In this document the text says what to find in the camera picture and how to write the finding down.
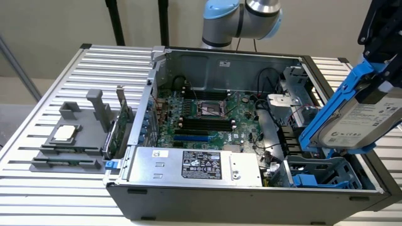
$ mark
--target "black pole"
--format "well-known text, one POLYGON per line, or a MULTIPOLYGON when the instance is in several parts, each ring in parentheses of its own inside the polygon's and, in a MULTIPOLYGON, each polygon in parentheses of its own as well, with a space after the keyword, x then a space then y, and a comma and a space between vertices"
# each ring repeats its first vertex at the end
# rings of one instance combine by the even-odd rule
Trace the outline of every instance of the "black pole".
POLYGON ((125 43, 125 35, 123 35, 123 29, 122 29, 122 23, 121 23, 119 9, 118 9, 118 1, 117 0, 106 0, 106 6, 109 9, 109 14, 111 16, 117 45, 125 46, 126 43, 125 43))
POLYGON ((170 45, 169 6, 170 6, 170 0, 158 0, 161 44, 162 44, 162 46, 169 46, 170 45))

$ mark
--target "gray 3d-printed holder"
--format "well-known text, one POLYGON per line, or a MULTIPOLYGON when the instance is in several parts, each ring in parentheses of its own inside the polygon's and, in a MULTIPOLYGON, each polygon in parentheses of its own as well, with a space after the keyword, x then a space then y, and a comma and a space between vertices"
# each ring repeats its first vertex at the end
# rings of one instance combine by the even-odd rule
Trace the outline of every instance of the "gray 3d-printed holder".
POLYGON ((118 111, 111 111, 110 105, 102 101, 102 95, 99 89, 91 89, 87 94, 95 111, 81 109, 77 102, 63 103, 59 110, 62 118, 33 160, 30 171, 105 173, 102 148, 118 111), (58 129, 66 125, 75 127, 74 134, 66 140, 57 139, 58 129))

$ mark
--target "sticker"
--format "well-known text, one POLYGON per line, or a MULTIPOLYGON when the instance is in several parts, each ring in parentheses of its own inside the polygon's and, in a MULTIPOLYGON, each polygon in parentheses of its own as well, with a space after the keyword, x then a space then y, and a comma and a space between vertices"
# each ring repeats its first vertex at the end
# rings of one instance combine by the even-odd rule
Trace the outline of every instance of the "sticker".
POLYGON ((329 146, 355 147, 400 110, 402 100, 384 98, 377 104, 357 104, 324 137, 329 146))
POLYGON ((220 67, 230 67, 230 66, 232 66, 232 62, 220 61, 220 67))
POLYGON ((169 150, 154 150, 153 151, 153 157, 161 157, 161 158, 168 158, 170 155, 169 150))
POLYGON ((182 176, 222 180, 221 153, 184 151, 182 176))

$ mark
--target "blue latch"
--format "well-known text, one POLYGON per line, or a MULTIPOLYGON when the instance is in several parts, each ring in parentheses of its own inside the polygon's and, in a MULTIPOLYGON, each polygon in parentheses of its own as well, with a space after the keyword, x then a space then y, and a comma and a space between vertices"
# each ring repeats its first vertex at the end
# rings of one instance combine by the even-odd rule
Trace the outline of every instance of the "blue latch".
POLYGON ((117 170, 119 162, 118 161, 107 161, 106 162, 106 170, 117 170))
POLYGON ((297 187, 316 187, 316 188, 349 188, 349 181, 343 181, 336 185, 320 185, 316 176, 312 174, 298 174, 294 176, 294 183, 297 187))

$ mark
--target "white wall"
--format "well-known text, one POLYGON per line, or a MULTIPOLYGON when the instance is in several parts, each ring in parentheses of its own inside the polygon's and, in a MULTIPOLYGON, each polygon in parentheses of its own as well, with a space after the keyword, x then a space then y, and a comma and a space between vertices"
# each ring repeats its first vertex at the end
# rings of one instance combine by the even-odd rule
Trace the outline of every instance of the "white wall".
MULTIPOLYGON (((160 45, 158 0, 119 0, 126 43, 160 45)), ((170 0, 170 44, 198 47, 206 0, 170 0)), ((357 37, 371 0, 281 0, 282 27, 261 52, 347 57, 363 52, 357 37)), ((55 78, 82 43, 115 45, 105 0, 0 0, 0 32, 34 78, 55 78)), ((254 51, 253 40, 240 50, 254 51)), ((15 76, 0 57, 0 76, 15 76)))

